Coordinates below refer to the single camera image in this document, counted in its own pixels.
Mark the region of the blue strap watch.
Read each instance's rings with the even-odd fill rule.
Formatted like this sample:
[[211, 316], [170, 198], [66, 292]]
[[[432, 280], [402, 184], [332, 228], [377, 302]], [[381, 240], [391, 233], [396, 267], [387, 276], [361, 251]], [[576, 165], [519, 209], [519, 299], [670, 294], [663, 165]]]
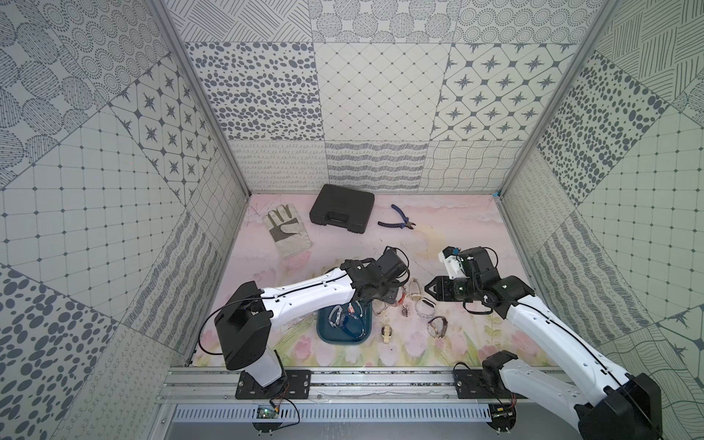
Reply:
[[342, 326], [342, 330], [350, 338], [361, 340], [367, 335], [366, 321], [363, 316], [346, 311], [345, 322]]

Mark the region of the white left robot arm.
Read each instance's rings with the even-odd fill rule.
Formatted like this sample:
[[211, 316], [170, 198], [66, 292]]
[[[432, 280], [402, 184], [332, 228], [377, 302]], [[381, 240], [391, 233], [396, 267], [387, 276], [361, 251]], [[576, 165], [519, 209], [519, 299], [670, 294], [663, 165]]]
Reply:
[[282, 361], [268, 347], [271, 330], [329, 306], [375, 300], [392, 304], [410, 280], [410, 260], [397, 247], [386, 247], [379, 258], [344, 260], [313, 279], [275, 288], [256, 282], [241, 284], [225, 305], [207, 317], [214, 323], [220, 350], [201, 352], [221, 357], [227, 370], [243, 370], [262, 388], [284, 381]]

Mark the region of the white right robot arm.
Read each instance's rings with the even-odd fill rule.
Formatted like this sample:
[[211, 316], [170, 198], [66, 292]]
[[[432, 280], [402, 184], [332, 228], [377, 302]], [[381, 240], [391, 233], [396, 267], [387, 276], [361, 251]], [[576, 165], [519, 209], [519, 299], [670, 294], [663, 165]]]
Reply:
[[634, 375], [563, 323], [516, 276], [502, 277], [485, 247], [446, 247], [438, 258], [447, 273], [425, 291], [438, 302], [479, 303], [523, 331], [568, 376], [560, 381], [499, 351], [482, 363], [493, 392], [524, 396], [574, 427], [584, 439], [661, 439], [662, 392], [648, 375]]

